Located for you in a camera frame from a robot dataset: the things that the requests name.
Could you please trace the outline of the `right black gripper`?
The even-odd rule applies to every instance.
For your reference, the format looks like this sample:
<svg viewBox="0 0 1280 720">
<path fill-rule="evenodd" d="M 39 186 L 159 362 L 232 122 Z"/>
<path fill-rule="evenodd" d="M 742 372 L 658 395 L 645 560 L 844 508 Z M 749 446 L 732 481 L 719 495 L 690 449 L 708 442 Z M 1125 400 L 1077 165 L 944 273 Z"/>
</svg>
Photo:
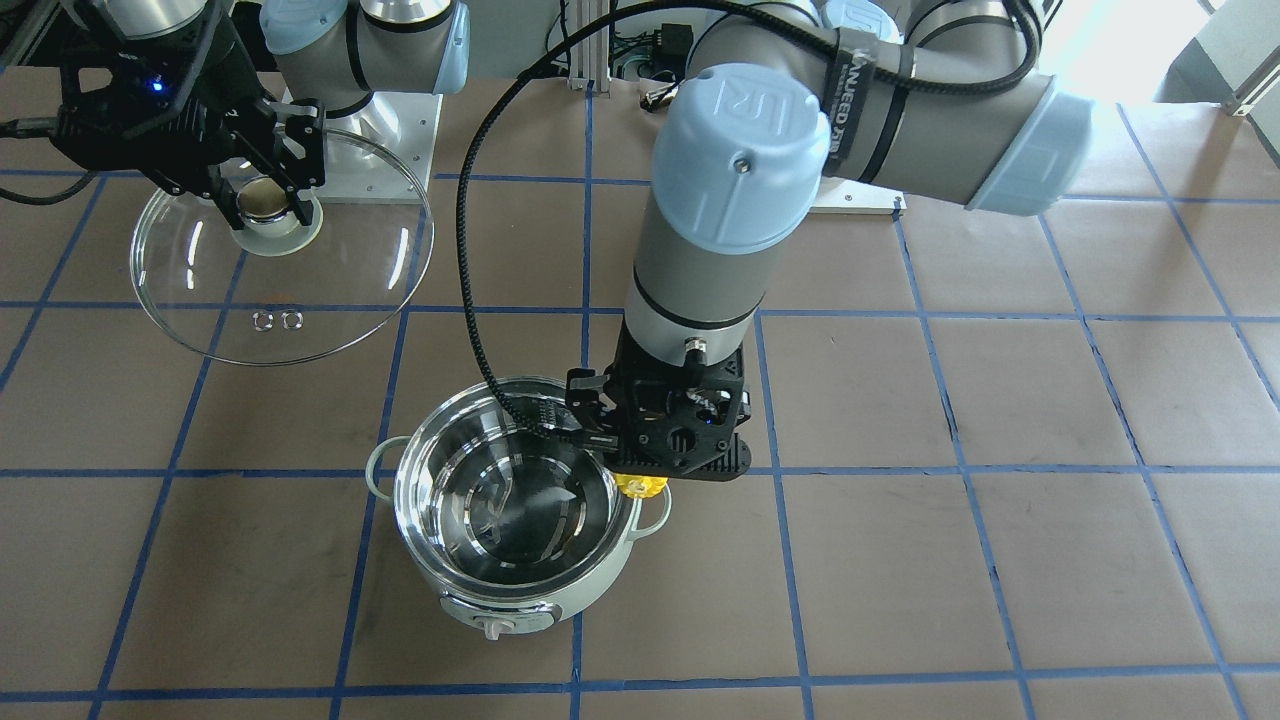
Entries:
<svg viewBox="0 0 1280 720">
<path fill-rule="evenodd" d="M 261 85 L 233 20 L 183 20 L 127 38 L 114 20 L 79 22 L 63 44 L 51 145 L 87 170 L 137 170 L 160 190 L 212 200 L 244 229 L 221 164 L 239 158 L 285 190 L 301 225 L 323 184 L 324 110 L 279 104 Z"/>
</svg>

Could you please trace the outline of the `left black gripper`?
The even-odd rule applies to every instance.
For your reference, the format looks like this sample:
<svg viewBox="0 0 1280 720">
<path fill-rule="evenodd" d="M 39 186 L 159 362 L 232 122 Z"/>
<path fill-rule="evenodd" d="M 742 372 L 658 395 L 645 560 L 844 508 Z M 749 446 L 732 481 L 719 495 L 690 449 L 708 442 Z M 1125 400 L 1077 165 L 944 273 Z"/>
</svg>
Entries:
<svg viewBox="0 0 1280 720">
<path fill-rule="evenodd" d="M 751 416 L 742 366 L 741 348 L 709 363 L 700 340 L 669 365 L 623 328 L 604 373 L 568 372 L 564 405 L 582 427 L 576 439 L 612 473 L 728 482 L 753 464 L 739 433 Z"/>
</svg>

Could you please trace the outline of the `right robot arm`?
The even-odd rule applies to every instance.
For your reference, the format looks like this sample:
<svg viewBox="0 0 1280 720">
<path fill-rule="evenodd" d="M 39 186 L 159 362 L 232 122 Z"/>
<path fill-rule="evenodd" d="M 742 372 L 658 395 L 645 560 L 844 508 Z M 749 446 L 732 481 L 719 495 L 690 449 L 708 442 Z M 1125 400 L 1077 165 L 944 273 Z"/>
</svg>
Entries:
<svg viewBox="0 0 1280 720">
<path fill-rule="evenodd" d="M 77 31 L 60 63 L 61 104 L 44 126 L 86 170 L 137 170 L 161 191 L 247 213 L 221 164 L 244 159 L 302 225 L 324 184 L 325 124 L 375 94 L 456 94 L 468 72 L 462 1 L 265 1 L 259 27 L 294 95 L 261 85 L 229 1 L 67 1 Z"/>
</svg>

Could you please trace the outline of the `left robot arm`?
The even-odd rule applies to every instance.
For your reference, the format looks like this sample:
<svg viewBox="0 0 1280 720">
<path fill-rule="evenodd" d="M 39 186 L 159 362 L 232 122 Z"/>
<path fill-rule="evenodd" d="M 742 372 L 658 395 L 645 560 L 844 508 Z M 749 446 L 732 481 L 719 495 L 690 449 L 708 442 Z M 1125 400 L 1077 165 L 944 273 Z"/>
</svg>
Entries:
<svg viewBox="0 0 1280 720">
<path fill-rule="evenodd" d="M 823 179 L 1033 217 L 1079 172 L 1094 104 L 1038 70 L 1042 1 L 904 1 L 897 41 L 824 10 L 746 3 L 692 45 L 614 359 L 567 382 L 582 443 L 616 477 L 748 470 L 742 338 Z"/>
</svg>

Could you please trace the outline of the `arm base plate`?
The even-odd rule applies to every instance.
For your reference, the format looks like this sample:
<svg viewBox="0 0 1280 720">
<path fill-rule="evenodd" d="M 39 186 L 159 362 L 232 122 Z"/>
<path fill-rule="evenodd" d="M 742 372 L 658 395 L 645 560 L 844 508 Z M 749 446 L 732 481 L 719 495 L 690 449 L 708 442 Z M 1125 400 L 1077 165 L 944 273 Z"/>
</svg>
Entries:
<svg viewBox="0 0 1280 720">
<path fill-rule="evenodd" d="M 859 183 L 852 179 L 823 178 L 810 214 L 891 215 L 906 208 L 904 193 Z"/>
<path fill-rule="evenodd" d="M 335 202 L 416 204 L 412 183 L 369 146 L 396 156 L 425 187 L 442 102 L 438 95 L 380 92 L 349 115 L 328 118 L 326 183 L 315 193 Z"/>
</svg>

